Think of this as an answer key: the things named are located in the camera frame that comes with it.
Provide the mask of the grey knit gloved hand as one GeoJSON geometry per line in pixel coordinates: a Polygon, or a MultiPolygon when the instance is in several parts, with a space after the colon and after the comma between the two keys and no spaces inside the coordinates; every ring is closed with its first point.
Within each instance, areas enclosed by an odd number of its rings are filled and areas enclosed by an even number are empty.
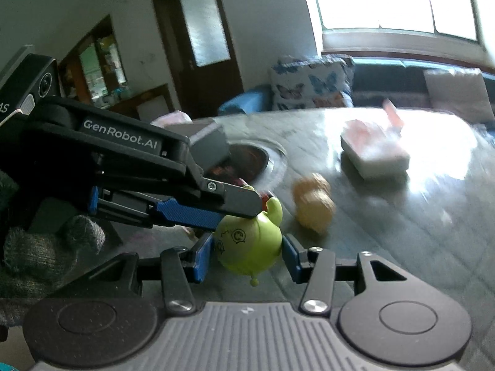
{"type": "Polygon", "coordinates": [[[80,252],[99,253],[103,229],[84,215],[71,217],[55,234],[20,227],[19,187],[1,173],[1,325],[20,326],[27,311],[62,286],[80,252]]]}

